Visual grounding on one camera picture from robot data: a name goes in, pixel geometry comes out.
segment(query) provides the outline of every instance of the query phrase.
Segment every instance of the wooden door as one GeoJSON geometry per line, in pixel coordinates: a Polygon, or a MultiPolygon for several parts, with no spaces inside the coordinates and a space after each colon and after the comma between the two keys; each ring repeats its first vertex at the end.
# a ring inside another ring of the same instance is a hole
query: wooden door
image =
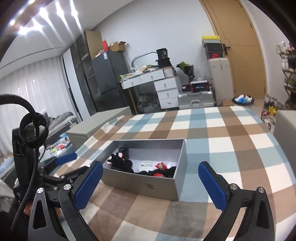
{"type": "Polygon", "coordinates": [[[238,0],[200,0],[214,32],[227,47],[235,96],[265,96],[266,74],[261,48],[252,24],[238,0]]]}

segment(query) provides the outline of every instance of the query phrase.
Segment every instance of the cardboard box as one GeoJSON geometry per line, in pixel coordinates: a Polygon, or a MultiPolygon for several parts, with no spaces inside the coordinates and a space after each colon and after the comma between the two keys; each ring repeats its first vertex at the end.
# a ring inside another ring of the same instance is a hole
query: cardboard box
{"type": "Polygon", "coordinates": [[[187,154],[184,139],[161,140],[114,140],[95,159],[103,164],[102,182],[109,186],[128,192],[178,201],[187,170],[187,154]],[[129,160],[133,162],[133,170],[144,161],[154,163],[164,162],[168,168],[176,166],[173,178],[153,177],[112,170],[107,160],[120,147],[129,149],[129,160]]]}
{"type": "Polygon", "coordinates": [[[202,36],[202,42],[204,40],[220,40],[219,36],[214,36],[214,35],[203,35],[202,36]]]}
{"type": "Polygon", "coordinates": [[[121,41],[121,42],[115,42],[114,44],[111,44],[110,46],[109,46],[109,50],[110,51],[115,51],[115,52],[124,52],[125,51],[125,43],[126,42],[123,42],[123,41],[121,41]]]}
{"type": "Polygon", "coordinates": [[[98,54],[96,55],[96,57],[100,56],[103,52],[105,52],[105,50],[99,51],[98,54]]]}
{"type": "Polygon", "coordinates": [[[222,106],[233,106],[232,100],[222,100],[222,106]]]}

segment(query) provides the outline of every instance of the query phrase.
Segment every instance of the box lid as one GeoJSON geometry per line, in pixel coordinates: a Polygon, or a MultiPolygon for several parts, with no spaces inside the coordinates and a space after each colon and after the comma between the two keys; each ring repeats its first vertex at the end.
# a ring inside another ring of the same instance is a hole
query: box lid
{"type": "Polygon", "coordinates": [[[115,42],[115,43],[111,44],[110,46],[113,46],[114,44],[118,44],[118,45],[125,45],[125,44],[126,44],[126,42],[124,42],[124,41],[115,42]]]}
{"type": "Polygon", "coordinates": [[[202,36],[202,42],[206,39],[212,39],[212,40],[220,40],[219,36],[214,36],[214,35],[203,35],[202,36]]]}
{"type": "Polygon", "coordinates": [[[129,109],[129,107],[98,112],[68,130],[67,134],[90,137],[89,135],[92,135],[93,132],[101,128],[102,125],[117,118],[118,114],[124,115],[121,113],[126,109],[129,109]]]}

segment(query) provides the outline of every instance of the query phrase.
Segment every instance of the silver suitcase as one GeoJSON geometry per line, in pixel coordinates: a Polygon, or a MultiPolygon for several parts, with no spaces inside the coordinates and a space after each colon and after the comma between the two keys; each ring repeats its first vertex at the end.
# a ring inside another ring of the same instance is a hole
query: silver suitcase
{"type": "Polygon", "coordinates": [[[198,93],[183,92],[179,94],[178,102],[180,110],[215,106],[212,88],[210,88],[210,91],[201,91],[198,93]]]}

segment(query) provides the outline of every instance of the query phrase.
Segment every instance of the desk drawer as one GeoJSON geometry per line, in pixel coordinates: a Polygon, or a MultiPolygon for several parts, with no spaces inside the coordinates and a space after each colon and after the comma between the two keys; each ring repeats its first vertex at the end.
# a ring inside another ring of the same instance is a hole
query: desk drawer
{"type": "Polygon", "coordinates": [[[169,109],[169,108],[179,107],[178,98],[159,100],[159,103],[160,103],[160,107],[162,109],[169,109]]]}
{"type": "Polygon", "coordinates": [[[154,86],[155,86],[156,91],[177,88],[175,78],[169,78],[169,79],[165,79],[165,80],[155,81],[154,86]]]}
{"type": "Polygon", "coordinates": [[[151,81],[161,80],[164,78],[165,78],[165,75],[163,73],[163,70],[156,70],[151,73],[141,75],[142,83],[148,83],[151,81]]]}
{"type": "Polygon", "coordinates": [[[137,85],[141,85],[142,81],[141,81],[141,76],[135,77],[133,79],[130,80],[126,80],[124,82],[121,83],[121,86],[123,89],[128,89],[137,85]]]}
{"type": "Polygon", "coordinates": [[[157,91],[157,95],[160,100],[165,100],[165,99],[177,98],[179,95],[179,92],[177,88],[174,88],[169,90],[157,91]]]}

